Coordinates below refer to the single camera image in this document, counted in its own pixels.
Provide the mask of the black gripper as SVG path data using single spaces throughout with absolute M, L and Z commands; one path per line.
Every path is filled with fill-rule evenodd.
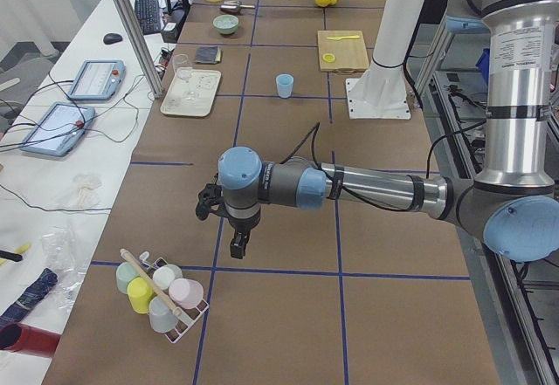
M 206 220 L 209 214 L 228 220 L 230 226 L 235 230 L 230 242 L 230 255 L 232 258 L 244 258 L 250 231 L 260 222 L 259 205 L 256 210 L 249 210 L 247 214 L 228 206 L 222 193 L 222 187 L 217 183 L 217 178 L 214 178 L 213 182 L 205 184 L 198 193 L 197 200 L 195 213 L 199 220 Z

